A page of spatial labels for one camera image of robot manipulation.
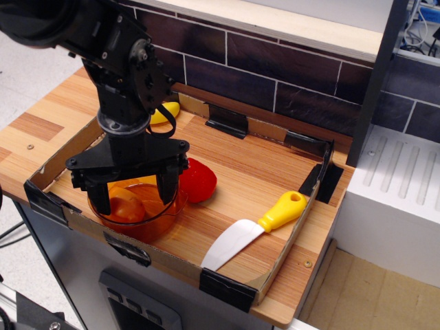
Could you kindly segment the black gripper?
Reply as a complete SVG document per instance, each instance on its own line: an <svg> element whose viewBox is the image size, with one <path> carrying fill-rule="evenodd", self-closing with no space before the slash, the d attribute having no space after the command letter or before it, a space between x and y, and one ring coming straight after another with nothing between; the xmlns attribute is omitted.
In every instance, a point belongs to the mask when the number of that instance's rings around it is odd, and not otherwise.
<svg viewBox="0 0 440 330"><path fill-rule="evenodd" d="M154 175L162 203L169 204L179 187L179 176L188 168L189 143L173 139L172 132L151 133L145 121L128 126L103 113L97 121L105 132L103 139L65 163L74 187L87 190L98 213L110 215L108 182Z"/></svg>

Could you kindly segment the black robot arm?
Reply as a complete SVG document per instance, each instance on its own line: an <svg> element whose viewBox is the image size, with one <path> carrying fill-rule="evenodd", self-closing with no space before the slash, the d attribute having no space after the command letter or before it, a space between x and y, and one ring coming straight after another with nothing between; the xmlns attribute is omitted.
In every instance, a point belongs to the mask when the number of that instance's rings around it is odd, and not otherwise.
<svg viewBox="0 0 440 330"><path fill-rule="evenodd" d="M115 1L2 1L1 31L28 47L62 47L81 57L98 92L97 121L105 136L66 167L95 209L110 214L108 183L149 175L162 202L170 203L188 167L189 145L172 131L151 128L155 113L176 121L163 104L173 79L163 72L145 27Z"/></svg>

